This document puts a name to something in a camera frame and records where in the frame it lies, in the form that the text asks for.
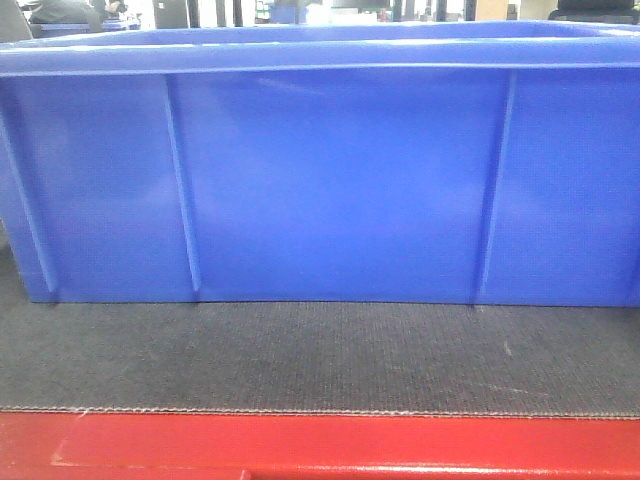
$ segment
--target person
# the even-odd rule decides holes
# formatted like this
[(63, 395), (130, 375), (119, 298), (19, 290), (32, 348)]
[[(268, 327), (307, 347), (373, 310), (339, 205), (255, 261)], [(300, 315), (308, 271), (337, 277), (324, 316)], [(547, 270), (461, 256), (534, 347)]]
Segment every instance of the person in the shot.
[(98, 13), (100, 20), (117, 18), (119, 13), (127, 11), (127, 6), (122, 0), (89, 0), (94, 10)]
[(98, 14), (86, 0), (42, 0), (30, 23), (88, 23), (98, 22)]

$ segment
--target chair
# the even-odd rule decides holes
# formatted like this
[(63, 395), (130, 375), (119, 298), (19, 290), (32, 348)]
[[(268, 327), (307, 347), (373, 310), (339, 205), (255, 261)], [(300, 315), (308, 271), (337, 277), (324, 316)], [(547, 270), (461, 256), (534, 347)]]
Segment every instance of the chair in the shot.
[(549, 20), (637, 25), (640, 11), (633, 7), (634, 0), (559, 0)]

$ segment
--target blue bin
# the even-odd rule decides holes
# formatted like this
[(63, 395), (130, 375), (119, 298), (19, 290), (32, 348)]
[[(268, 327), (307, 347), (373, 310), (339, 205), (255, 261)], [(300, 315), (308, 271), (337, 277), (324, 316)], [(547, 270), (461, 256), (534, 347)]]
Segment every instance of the blue bin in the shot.
[(296, 22), (296, 8), (284, 5), (269, 6), (269, 21), (271, 23), (307, 23), (306, 7), (297, 8), (298, 21)]
[(1, 48), (0, 213), (34, 301), (640, 305), (640, 29)]
[(41, 38), (91, 33), (91, 26), (86, 23), (45, 23), (40, 27)]
[(109, 19), (102, 22), (105, 32), (121, 32), (123, 30), (140, 30), (140, 22), (137, 20)]

